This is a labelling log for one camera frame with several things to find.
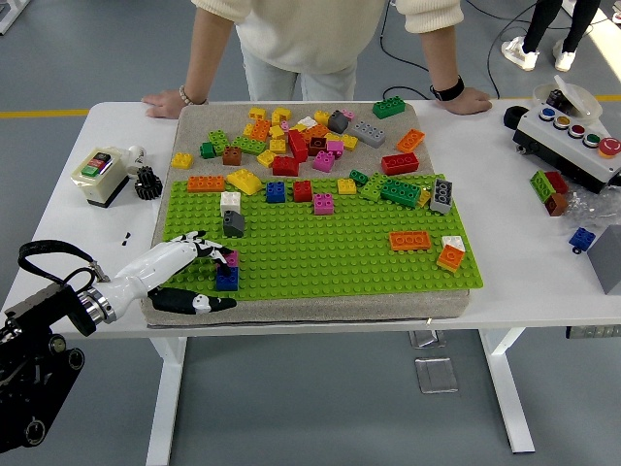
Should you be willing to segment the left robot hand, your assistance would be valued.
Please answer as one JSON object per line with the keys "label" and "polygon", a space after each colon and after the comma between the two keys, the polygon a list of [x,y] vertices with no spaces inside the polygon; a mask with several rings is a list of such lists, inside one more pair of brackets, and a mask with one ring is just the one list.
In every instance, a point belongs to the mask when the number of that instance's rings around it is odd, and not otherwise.
{"label": "left robot hand", "polygon": [[107,300],[107,319],[121,318],[132,302],[143,298],[149,299],[158,311],[179,315],[201,315],[236,307],[233,298],[210,297],[163,285],[197,258],[208,257],[225,276],[231,275],[225,256],[232,251],[206,240],[204,235],[203,230],[192,231],[162,242],[121,269],[110,282],[99,284],[98,290]]}

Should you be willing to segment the person's right hand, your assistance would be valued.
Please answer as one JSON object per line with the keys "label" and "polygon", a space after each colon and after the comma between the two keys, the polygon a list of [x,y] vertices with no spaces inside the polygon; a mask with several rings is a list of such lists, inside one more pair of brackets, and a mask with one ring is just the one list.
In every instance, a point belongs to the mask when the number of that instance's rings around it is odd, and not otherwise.
{"label": "person's right hand", "polygon": [[145,95],[141,102],[147,104],[146,116],[153,118],[177,119],[187,106],[174,89]]}

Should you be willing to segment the person's left hand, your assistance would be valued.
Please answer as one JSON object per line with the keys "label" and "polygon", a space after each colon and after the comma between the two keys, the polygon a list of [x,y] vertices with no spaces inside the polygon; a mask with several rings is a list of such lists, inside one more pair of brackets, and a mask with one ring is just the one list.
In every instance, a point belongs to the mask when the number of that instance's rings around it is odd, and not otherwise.
{"label": "person's left hand", "polygon": [[439,101],[439,105],[458,116],[488,112],[493,107],[490,95],[473,87],[466,87],[455,99]]}

